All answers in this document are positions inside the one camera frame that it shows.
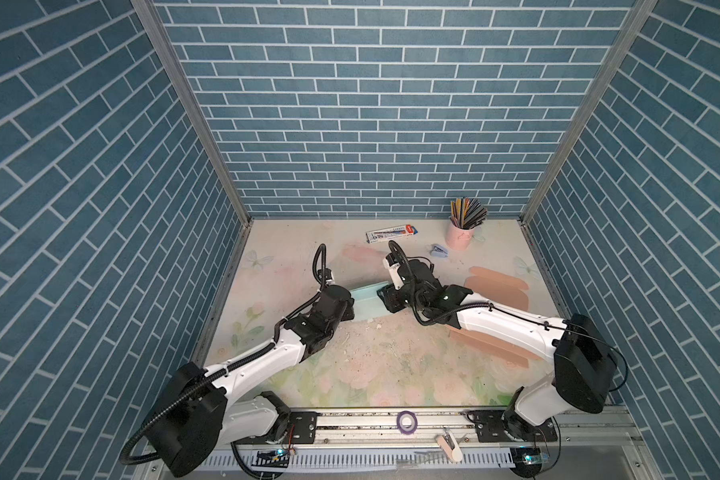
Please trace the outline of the light blue paper box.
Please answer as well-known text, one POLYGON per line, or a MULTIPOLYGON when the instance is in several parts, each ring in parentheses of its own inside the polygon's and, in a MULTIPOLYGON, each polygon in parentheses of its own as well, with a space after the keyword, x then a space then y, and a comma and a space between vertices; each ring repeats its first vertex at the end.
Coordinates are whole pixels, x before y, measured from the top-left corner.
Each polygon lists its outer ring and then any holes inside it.
POLYGON ((389 310, 378 296, 378 291, 389 286, 388 282, 379 282, 350 291, 354 300, 354 321, 371 321, 390 314, 389 310))

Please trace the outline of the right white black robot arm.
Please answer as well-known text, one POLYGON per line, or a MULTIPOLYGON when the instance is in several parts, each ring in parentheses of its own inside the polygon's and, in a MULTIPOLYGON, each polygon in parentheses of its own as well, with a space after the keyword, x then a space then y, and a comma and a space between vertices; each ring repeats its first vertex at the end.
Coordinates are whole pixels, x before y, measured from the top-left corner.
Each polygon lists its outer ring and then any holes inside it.
POLYGON ((410 309, 422 326, 447 325, 487 335, 526 350, 551 366, 551 372, 518 387, 502 414, 507 435, 528 440, 553 417, 568 410, 603 411, 618 360, 590 318, 531 314, 492 301, 460 285, 443 285, 434 269, 418 259, 387 255, 391 283, 377 296, 397 313, 410 309))

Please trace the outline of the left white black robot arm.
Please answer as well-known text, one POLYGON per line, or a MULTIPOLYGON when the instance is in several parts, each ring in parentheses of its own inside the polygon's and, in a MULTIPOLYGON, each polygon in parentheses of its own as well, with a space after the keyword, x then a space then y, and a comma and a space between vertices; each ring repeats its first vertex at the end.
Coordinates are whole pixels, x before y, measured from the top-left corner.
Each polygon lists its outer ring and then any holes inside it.
POLYGON ((253 438, 279 443, 290 432, 290 408, 273 392, 243 397, 282 370, 322 350, 343 321, 354 317, 349 290, 329 285, 281 319, 272 339, 222 363, 180 367, 163 388, 141 427, 127 440, 119 461, 162 461, 181 477, 220 444, 253 438))

